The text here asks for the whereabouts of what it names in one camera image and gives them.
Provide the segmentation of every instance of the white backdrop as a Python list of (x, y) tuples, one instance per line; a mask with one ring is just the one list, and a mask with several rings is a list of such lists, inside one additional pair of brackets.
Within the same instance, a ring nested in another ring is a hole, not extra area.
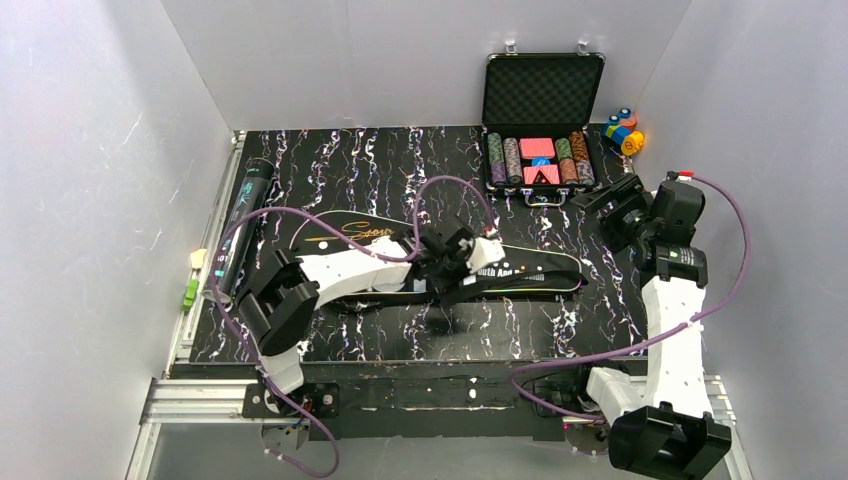
[(0, 16), (0, 478), (114, 480), (231, 134), (158, 2), (17, 3)]
[(607, 57), (593, 119), (632, 105), (688, 0), (163, 0), (233, 129), (479, 124), (485, 58)]
[[(646, 185), (692, 169), (731, 190), (748, 216), (748, 282), (704, 320), (704, 337), (762, 479), (848, 472), (848, 136), (835, 120), (848, 110), (848, 3), (815, 5), (693, 0), (636, 106)], [(742, 250), (717, 195), (695, 245), (707, 252), (712, 305)]]

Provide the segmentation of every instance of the green object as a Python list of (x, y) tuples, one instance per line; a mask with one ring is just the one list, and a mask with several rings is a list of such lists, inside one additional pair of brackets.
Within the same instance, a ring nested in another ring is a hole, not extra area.
[(554, 144), (554, 147), (557, 151), (557, 160), (564, 160), (566, 158), (572, 158), (571, 156), (571, 143), (568, 142), (567, 138), (560, 138)]
[(196, 278), (192, 278), (188, 281), (188, 285), (186, 285), (186, 294), (183, 298), (184, 312), (191, 310), (191, 306), (194, 305), (194, 300), (197, 298), (198, 288), (200, 288), (200, 282)]

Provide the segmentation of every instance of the black marble tabletop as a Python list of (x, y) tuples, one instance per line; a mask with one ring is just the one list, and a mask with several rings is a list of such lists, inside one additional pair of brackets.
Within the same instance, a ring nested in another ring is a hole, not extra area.
[[(427, 178), (455, 175), (481, 185), (480, 133), (476, 126), (249, 132), (234, 192), (247, 159), (264, 156), (277, 165), (269, 206), (311, 213), (353, 210), (410, 221), (415, 192)], [(592, 125), (588, 135), (596, 176), (609, 184), (629, 161), (602, 137), (601, 125)], [(422, 218), (459, 214), (471, 226), (482, 226), (480, 205), (463, 190), (433, 186), (424, 195)], [(573, 299), (502, 298), (450, 309), (415, 305), (358, 315), (318, 311), (299, 346), (302, 360), (532, 360), (599, 353), (645, 339), (644, 305), (629, 253), (614, 258), (595, 220), (570, 204), (531, 209), (523, 197), (490, 201), (505, 243), (577, 256), (591, 283)], [(267, 216), (245, 267), (255, 269), (264, 255), (288, 247), (281, 232), (300, 224), (293, 216)], [(246, 361), (214, 305), (204, 301), (200, 308), (190, 361)]]

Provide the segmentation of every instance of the open aluminum case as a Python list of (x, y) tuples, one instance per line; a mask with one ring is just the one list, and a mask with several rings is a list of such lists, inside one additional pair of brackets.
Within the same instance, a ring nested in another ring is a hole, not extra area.
[[(589, 124), (604, 56), (589, 53), (578, 44), (577, 53), (522, 53), (507, 43), (506, 53), (490, 55), (486, 62), (483, 94), (483, 184), (490, 193), (521, 195), (530, 207), (558, 207), (572, 196), (593, 190), (595, 185), (559, 183), (533, 185), (498, 184), (491, 181), (488, 135), (503, 139), (548, 137), (553, 141), (583, 131)], [(591, 158), (596, 173), (595, 159)], [(522, 168), (531, 160), (522, 160)]]

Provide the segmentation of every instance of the metal frame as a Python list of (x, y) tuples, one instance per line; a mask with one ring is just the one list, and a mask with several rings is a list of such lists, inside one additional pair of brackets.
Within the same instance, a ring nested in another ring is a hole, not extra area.
[[(704, 377), (707, 395), (717, 422), (730, 427), (733, 447), (724, 461), (730, 478), (751, 480), (751, 471), (736, 433), (736, 414), (730, 404), (727, 391), (718, 375)], [(647, 386), (647, 377), (633, 377), (633, 385), (640, 394)], [(150, 387), (147, 404), (142, 415), (142, 424), (133, 452), (127, 480), (145, 480), (150, 472), (153, 453), (162, 424), (273, 424), (286, 425), (295, 419), (244, 418), (242, 406), (247, 386), (255, 380), (156, 380)], [(563, 423), (583, 423), (585, 420), (565, 417)]]
[[(246, 132), (234, 132), (233, 151), (227, 169), (221, 181), (209, 218), (202, 245), (208, 251), (214, 251), (217, 240), (224, 229), (227, 203), (233, 189), (233, 180), (241, 163)], [(201, 280), (208, 275), (213, 255), (207, 255), (200, 272), (192, 272), (190, 278)], [(150, 387), (147, 402), (142, 415), (135, 449), (127, 469), (126, 480), (146, 480), (151, 465), (161, 427), (166, 423), (179, 424), (246, 424), (253, 423), (286, 425), (295, 419), (257, 419), (244, 418), (242, 406), (247, 386), (256, 383), (245, 380), (170, 380), (171, 367), (175, 363), (188, 363), (194, 342), (195, 331), (200, 319), (202, 301), (195, 302), (188, 313), (180, 315), (171, 341), (169, 358), (162, 380), (154, 380)], [(753, 477), (736, 432), (736, 415), (728, 399), (721, 377), (704, 377), (707, 394), (713, 407), (717, 422), (730, 427), (733, 435), (733, 447), (725, 456), (730, 478), (733, 480), (751, 480)], [(640, 394), (644, 393), (647, 377), (633, 377), (633, 385)], [(564, 423), (584, 423), (584, 420), (564, 417)]]
[[(203, 233), (201, 245), (207, 250), (206, 259), (203, 262), (203, 268), (200, 271), (192, 271), (189, 280), (197, 279), (202, 287), (206, 277), (209, 275), (209, 268), (212, 266), (212, 252), (218, 246), (218, 239), (224, 232), (224, 225), (227, 215), (227, 206), (230, 199), (230, 194), (233, 191), (233, 180), (238, 172), (239, 164), (241, 164), (241, 156), (244, 152), (244, 140), (247, 137), (247, 132), (241, 130), (233, 135), (233, 151), (224, 172), (224, 177), (221, 179), (221, 185), (218, 187), (218, 195), (215, 198), (215, 203), (212, 207), (212, 213), (209, 216), (209, 222), (206, 225), (206, 231)], [(168, 363), (165, 367), (165, 378), (170, 375), (171, 366), (174, 363), (187, 363), (191, 355), (191, 347), (194, 344), (194, 335), (197, 331), (197, 325), (200, 320), (200, 307), (203, 305), (201, 298), (194, 302), (191, 310), (188, 313), (182, 313), (177, 320), (177, 326), (171, 340), (171, 348), (168, 350)]]

